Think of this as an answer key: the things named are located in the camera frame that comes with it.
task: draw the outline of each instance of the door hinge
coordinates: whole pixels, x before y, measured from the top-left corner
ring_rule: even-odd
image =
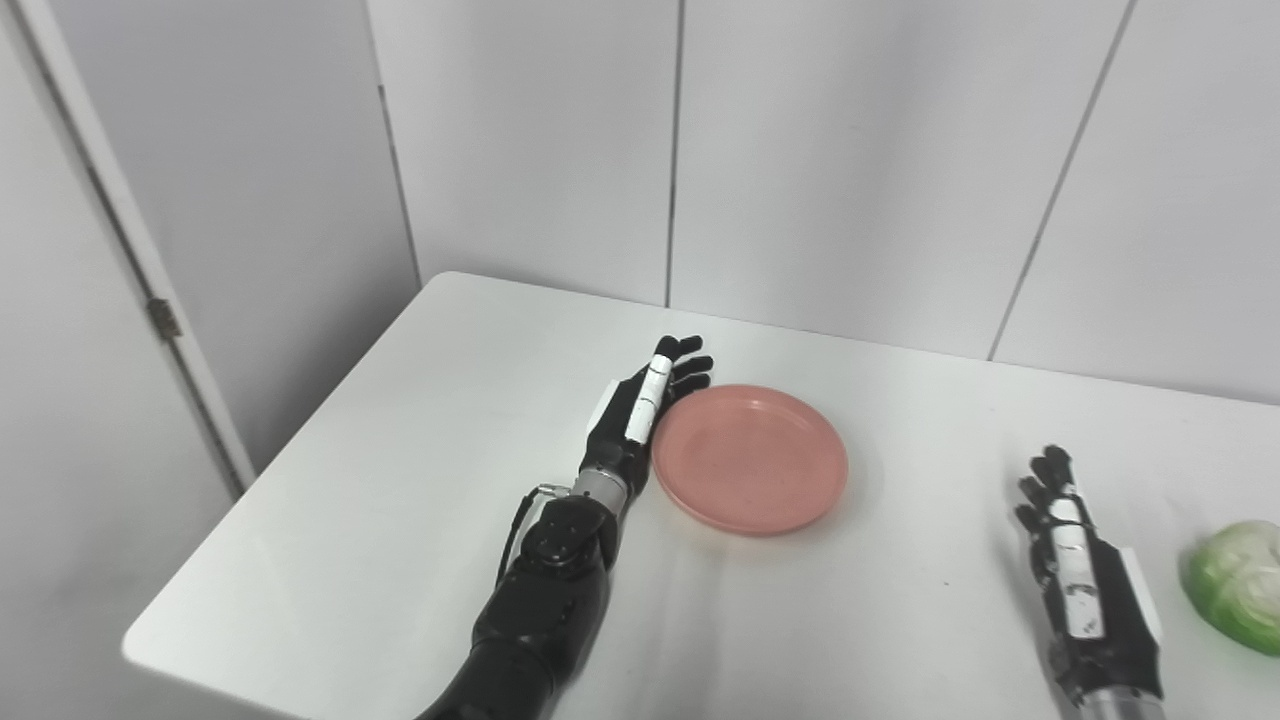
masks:
[[[160,333],[160,340],[169,341],[182,334],[178,327],[178,316],[173,314],[173,305],[163,297],[147,300],[147,315],[151,315],[151,324]]]

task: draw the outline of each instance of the wall seam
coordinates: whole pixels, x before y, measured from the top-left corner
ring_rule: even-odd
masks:
[[[1098,70],[1098,78],[1094,81],[1093,90],[1089,92],[1089,100],[1084,105],[1084,114],[1080,117],[1080,123],[1076,126],[1075,135],[1071,137],[1071,145],[1066,150],[1066,158],[1062,160],[1062,167],[1057,173],[1057,181],[1053,183],[1053,190],[1050,192],[1044,213],[1041,215],[1039,225],[1036,228],[1036,236],[1032,238],[1032,245],[1027,250],[1027,258],[1023,260],[1021,270],[1018,273],[1018,281],[1014,282],[1014,291],[1009,297],[1009,304],[1005,305],[1004,315],[1000,318],[1000,327],[996,328],[996,337],[992,340],[991,350],[987,352],[988,361],[996,359],[996,352],[1000,350],[1000,342],[1005,338],[1005,329],[1009,327],[1009,318],[1014,314],[1014,306],[1018,304],[1018,297],[1023,292],[1023,284],[1027,282],[1027,275],[1030,273],[1032,263],[1036,261],[1036,254],[1039,251],[1041,240],[1044,237],[1044,229],[1048,227],[1050,218],[1053,215],[1053,209],[1057,206],[1057,199],[1062,192],[1066,176],[1071,170],[1071,163],[1075,160],[1075,152],[1079,150],[1080,141],[1084,138],[1084,132],[1088,128],[1089,119],[1093,117],[1093,109],[1098,102],[1098,97],[1102,95],[1102,86],[1106,83],[1107,74],[1111,72],[1111,64],[1120,49],[1120,41],[1124,38],[1125,29],[1129,27],[1129,19],[1133,17],[1133,10],[1137,5],[1138,0],[1129,0],[1125,5],[1124,13],[1120,15],[1120,24],[1116,27],[1115,36],[1111,38],[1111,46],[1107,49],[1107,55],[1102,60],[1102,68]]]

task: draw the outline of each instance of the white tabletop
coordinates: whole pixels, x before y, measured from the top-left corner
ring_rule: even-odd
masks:
[[[1198,534],[1277,519],[1280,409],[462,274],[396,320],[125,655],[301,717],[413,717],[468,651],[520,497],[572,479],[599,393],[663,333],[703,334],[718,383],[826,414],[850,487],[818,524],[753,539],[650,483],[556,720],[1057,717],[1011,515],[1047,442],[1142,557],[1170,720],[1280,712],[1280,661],[1201,621],[1176,573]]]

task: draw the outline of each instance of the door frame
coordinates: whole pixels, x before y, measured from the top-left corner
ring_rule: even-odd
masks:
[[[155,238],[142,218],[142,210],[108,141],[106,129],[90,101],[88,91],[72,60],[52,8],[46,0],[5,1],[13,6],[18,24],[27,36],[29,51],[44,74],[54,105],[76,145],[97,201],[102,205],[142,295],[148,304],[155,300],[166,301],[172,310],[178,334],[163,336],[163,340],[186,386],[188,400],[206,441],[221,465],[228,492],[236,500],[248,489],[257,473],[236,430],[230,410],[214,380],[209,361],[192,334],[192,324],[183,310],[182,300],[169,279]],[[138,310],[150,314],[147,306]]]

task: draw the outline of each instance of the white wall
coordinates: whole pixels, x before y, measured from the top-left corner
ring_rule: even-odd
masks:
[[[1280,402],[1277,29],[1138,1],[998,360]]]
[[[663,301],[677,5],[370,0],[424,278]]]
[[[230,501],[6,3],[0,108],[0,717],[262,717],[120,656]]]
[[[261,469],[419,287],[364,4],[49,5]]]
[[[1124,0],[690,0],[672,306],[986,357]]]

